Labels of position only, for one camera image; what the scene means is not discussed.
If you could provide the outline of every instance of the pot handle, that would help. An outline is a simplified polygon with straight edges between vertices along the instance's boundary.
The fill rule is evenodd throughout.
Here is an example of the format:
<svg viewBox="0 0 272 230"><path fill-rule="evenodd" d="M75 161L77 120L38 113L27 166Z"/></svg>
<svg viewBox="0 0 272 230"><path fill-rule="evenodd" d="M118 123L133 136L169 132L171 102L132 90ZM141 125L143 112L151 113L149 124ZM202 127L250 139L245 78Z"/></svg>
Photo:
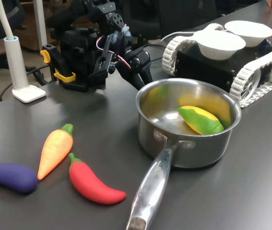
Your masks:
<svg viewBox="0 0 272 230"><path fill-rule="evenodd" d="M146 173L131 206L126 230L147 230L163 197L177 144L165 144Z"/></svg>

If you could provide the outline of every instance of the table surface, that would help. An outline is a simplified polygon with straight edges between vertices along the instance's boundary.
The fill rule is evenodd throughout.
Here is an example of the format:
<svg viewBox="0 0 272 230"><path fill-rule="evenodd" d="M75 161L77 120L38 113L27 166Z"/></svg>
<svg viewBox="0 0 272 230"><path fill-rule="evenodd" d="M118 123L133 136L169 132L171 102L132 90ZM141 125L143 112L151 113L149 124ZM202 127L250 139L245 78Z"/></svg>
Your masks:
<svg viewBox="0 0 272 230"><path fill-rule="evenodd" d="M260 2L216 20L262 22L272 28L272 9ZM152 58L162 51L149 49ZM154 79L168 77L152 64ZM125 191L114 206L88 201L75 191L65 159L27 196L0 187L0 229L124 230L134 195L152 163L137 141L137 91L118 74L105 90L81 93L56 83L47 98L0 103L0 162L39 167L45 139L74 124L73 152L107 185ZM205 170L172 169L150 230L272 230L272 92L243 109L220 162Z"/></svg>

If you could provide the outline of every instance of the cable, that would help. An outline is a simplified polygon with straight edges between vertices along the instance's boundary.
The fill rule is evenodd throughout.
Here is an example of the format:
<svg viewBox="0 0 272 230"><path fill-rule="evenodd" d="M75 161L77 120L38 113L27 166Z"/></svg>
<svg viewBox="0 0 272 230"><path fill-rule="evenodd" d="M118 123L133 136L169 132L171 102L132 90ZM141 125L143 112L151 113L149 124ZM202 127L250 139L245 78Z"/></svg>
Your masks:
<svg viewBox="0 0 272 230"><path fill-rule="evenodd" d="M32 74L32 73L34 73L34 72L40 70L40 69L44 69L44 68L46 68L46 67L48 67L48 66L49 66L49 65L45 65L45 66L41 66L41 67L39 67L39 68L36 68L36 69L34 69L34 70L28 72L28 73L27 73L27 76L28 76L29 74ZM12 82L11 82L9 85L7 85L7 87L4 88L3 91L0 93L0 101L1 101L1 99L2 99L3 94L4 94L11 86L12 86Z"/></svg>
<svg viewBox="0 0 272 230"><path fill-rule="evenodd" d="M156 59L152 60L151 62L160 60L160 59L162 59L162 58L163 58L163 57L156 58Z"/></svg>
<svg viewBox="0 0 272 230"><path fill-rule="evenodd" d="M6 12L3 8L1 0L0 0L0 21L1 21L1 24L3 26L3 29L6 33L8 40L13 41L14 40L13 33L12 33L11 27L9 25L9 22L8 22L8 19L6 16Z"/></svg>
<svg viewBox="0 0 272 230"><path fill-rule="evenodd" d="M162 47L162 48L166 48L166 46L160 45L160 44L146 44L143 46L143 48L146 48L148 46L158 46L158 47Z"/></svg>
<svg viewBox="0 0 272 230"><path fill-rule="evenodd" d="M164 41L165 39L173 36L173 35L192 35L194 34L196 31L192 31L192 32L174 32L174 33L171 33L171 34L168 34L167 36L163 37L160 41Z"/></svg>
<svg viewBox="0 0 272 230"><path fill-rule="evenodd" d="M28 73L27 73L27 76L28 76L29 74L32 74L32 73L34 73L34 72L40 70L40 69L44 69L44 68L46 68L46 67L48 67L48 66L49 66L49 65L44 65L44 66L41 66L41 67L39 67L39 68L35 68L34 70L28 72Z"/></svg>
<svg viewBox="0 0 272 230"><path fill-rule="evenodd" d="M10 87L12 86L12 82L6 87L4 88L4 90L0 93L0 101L1 101L1 98L3 96L3 94L7 91L7 89L9 89Z"/></svg>
<svg viewBox="0 0 272 230"><path fill-rule="evenodd" d="M104 49L102 49L102 48L100 48L100 47L98 46L98 43L99 43L99 41L102 39L102 37L103 37L103 36L100 36L100 37L96 40L96 48L98 48L98 49L100 49L100 50L104 50ZM129 69L131 69L130 65L127 63L127 61L126 61L124 58L122 58L120 55L117 55L117 56L118 56L118 59L120 59L121 61L123 61L124 64L127 65L127 67L128 67Z"/></svg>

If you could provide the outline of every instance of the purple eggplant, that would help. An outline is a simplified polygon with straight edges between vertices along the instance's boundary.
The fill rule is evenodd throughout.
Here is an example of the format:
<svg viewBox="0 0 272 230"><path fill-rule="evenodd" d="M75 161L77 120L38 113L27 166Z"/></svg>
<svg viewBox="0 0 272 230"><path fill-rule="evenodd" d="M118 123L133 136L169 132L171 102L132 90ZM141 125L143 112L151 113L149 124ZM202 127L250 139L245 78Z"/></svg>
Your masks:
<svg viewBox="0 0 272 230"><path fill-rule="evenodd" d="M30 193L38 184L36 173L23 165L0 163L0 185L18 193Z"/></svg>

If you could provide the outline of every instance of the desk lamp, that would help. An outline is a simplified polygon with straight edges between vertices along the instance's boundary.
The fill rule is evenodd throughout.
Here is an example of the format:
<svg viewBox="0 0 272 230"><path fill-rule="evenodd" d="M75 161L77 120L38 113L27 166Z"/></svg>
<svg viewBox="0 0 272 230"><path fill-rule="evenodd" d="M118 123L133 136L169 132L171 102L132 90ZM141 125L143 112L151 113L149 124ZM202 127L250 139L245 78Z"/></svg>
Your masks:
<svg viewBox="0 0 272 230"><path fill-rule="evenodd" d="M46 95L45 91L29 85L19 38L13 36L4 7L0 0L0 21L6 33L4 38L7 60L12 79L12 94L21 102L28 103Z"/></svg>

